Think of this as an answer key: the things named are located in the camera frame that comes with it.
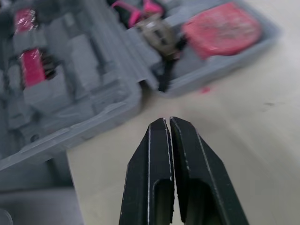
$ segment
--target pliers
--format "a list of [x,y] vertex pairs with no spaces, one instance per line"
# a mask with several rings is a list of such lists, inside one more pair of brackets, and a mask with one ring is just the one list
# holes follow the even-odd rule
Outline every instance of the pliers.
[[165,14],[165,9],[156,0],[142,0],[142,9],[123,0],[107,0],[107,3],[119,13],[119,20],[126,28],[134,27],[143,18],[153,14]]
[[186,225],[249,225],[221,159],[191,123],[170,125],[151,123],[130,159],[119,225],[169,225],[175,179]]

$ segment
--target metal tool part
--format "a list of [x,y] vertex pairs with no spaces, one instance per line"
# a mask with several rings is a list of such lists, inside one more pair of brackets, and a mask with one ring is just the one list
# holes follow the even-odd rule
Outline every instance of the metal tool part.
[[161,19],[159,14],[137,23],[137,28],[149,45],[166,60],[173,60],[178,54],[176,36],[172,28]]

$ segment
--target red tool handle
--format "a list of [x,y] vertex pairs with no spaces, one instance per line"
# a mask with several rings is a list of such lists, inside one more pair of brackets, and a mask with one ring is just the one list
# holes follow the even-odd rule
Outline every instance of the red tool handle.
[[[15,14],[15,33],[34,29],[36,13],[32,9],[21,9]],[[45,80],[45,72],[38,48],[25,51],[20,56],[22,74],[26,87],[31,87]]]

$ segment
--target tool case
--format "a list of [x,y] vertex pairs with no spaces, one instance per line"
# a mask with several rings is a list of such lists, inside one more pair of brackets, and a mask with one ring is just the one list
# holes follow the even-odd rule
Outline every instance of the tool case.
[[[119,23],[105,0],[4,2],[0,9],[1,182],[134,117],[142,100],[139,83],[145,81],[157,91],[162,69],[159,54],[135,27],[126,29]],[[180,36],[181,26],[194,15],[228,1],[161,2],[166,8],[164,20]],[[236,55],[206,60],[187,45],[162,97],[182,95],[227,75],[274,43],[276,26],[248,4],[236,4],[260,23],[259,41]]]

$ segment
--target tool case compartment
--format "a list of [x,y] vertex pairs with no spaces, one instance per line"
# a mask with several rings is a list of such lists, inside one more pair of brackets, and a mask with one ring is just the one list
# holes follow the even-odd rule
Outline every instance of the tool case compartment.
[[[16,17],[31,10],[37,27],[16,32],[16,20],[23,20]],[[13,1],[1,8],[0,183],[139,112],[136,71],[124,61],[130,55],[117,48],[97,10],[94,0]],[[22,57],[32,49],[45,73],[54,67],[51,77],[31,76],[36,55]]]
[[[138,6],[139,0],[124,0],[128,4]],[[183,36],[182,25],[187,23],[193,16],[205,12],[217,6],[221,6],[228,2],[234,2],[242,10],[255,18],[261,27],[261,36],[258,41],[246,50],[236,55],[221,56],[215,55],[207,59],[201,59],[191,47],[187,44],[180,54],[180,59],[176,62],[170,82],[169,89],[165,93],[161,93],[165,97],[175,97],[198,89],[208,82],[228,75],[231,71],[241,68],[253,60],[257,59],[266,49],[268,49],[278,37],[278,28],[265,16],[254,10],[242,0],[161,0],[160,3],[166,9],[164,20],[172,27],[177,39]],[[118,14],[113,8],[109,10],[111,16],[118,20]],[[142,37],[137,27],[126,29],[123,24],[115,29],[122,39],[126,40],[129,51],[132,53],[132,59],[136,64],[140,64],[146,68],[141,71],[143,79],[148,81],[150,86],[158,89],[158,80],[154,81],[154,77],[158,78],[162,74],[162,63],[160,55],[152,49],[146,40]]]
[[[134,117],[142,100],[139,82],[146,81],[155,92],[162,70],[158,53],[136,28],[119,23],[106,0],[5,2],[0,8],[0,186]],[[181,26],[191,17],[225,2],[164,0],[165,20],[181,36]],[[237,55],[208,60],[187,45],[163,96],[200,88],[274,43],[276,26],[246,3],[237,4],[261,24],[260,40]],[[19,31],[17,22],[22,23],[23,13],[32,16],[31,10],[34,28]],[[15,182],[5,186],[17,187]]]

